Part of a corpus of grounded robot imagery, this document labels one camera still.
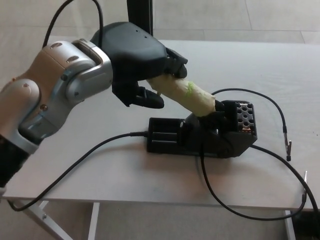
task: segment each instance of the black holder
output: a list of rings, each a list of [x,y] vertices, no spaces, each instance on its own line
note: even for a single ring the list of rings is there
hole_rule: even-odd
[[[247,101],[222,103],[223,110],[205,117],[150,118],[147,151],[198,156],[203,144],[206,157],[240,156],[258,139],[254,107]]]

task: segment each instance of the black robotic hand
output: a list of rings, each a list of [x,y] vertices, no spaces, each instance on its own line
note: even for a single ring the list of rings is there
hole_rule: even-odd
[[[90,40],[98,45],[99,31]],[[166,48],[146,31],[130,22],[103,27],[102,50],[112,63],[112,92],[127,106],[161,109],[163,99],[138,85],[138,81],[172,74],[185,78],[187,59]]]

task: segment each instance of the metal clip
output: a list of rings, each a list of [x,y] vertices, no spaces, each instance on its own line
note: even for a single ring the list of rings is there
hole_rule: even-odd
[[[288,136],[287,133],[285,132],[284,134],[284,144],[285,144],[285,151],[287,156],[291,156],[291,146],[292,146],[292,141],[288,141]]]
[[[306,184],[308,184],[307,174],[308,174],[308,171],[305,171],[304,172],[304,181],[305,181]]]

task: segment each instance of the green mark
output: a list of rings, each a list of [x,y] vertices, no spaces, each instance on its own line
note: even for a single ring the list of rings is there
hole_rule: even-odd
[[[194,89],[194,85],[195,84],[192,81],[190,81],[188,83],[188,89],[186,90],[186,94],[185,94],[186,97],[190,97],[191,96],[192,90]]]

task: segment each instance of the screw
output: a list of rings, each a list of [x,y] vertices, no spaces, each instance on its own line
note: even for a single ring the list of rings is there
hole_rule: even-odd
[[[47,107],[47,105],[42,104],[42,105],[40,106],[40,109],[45,112],[45,111],[48,110],[48,107]]]
[[[67,79],[68,79],[68,76],[65,75],[65,74],[63,74],[63,75],[61,76],[61,80],[62,80],[62,81],[65,81],[65,80],[67,80]]]

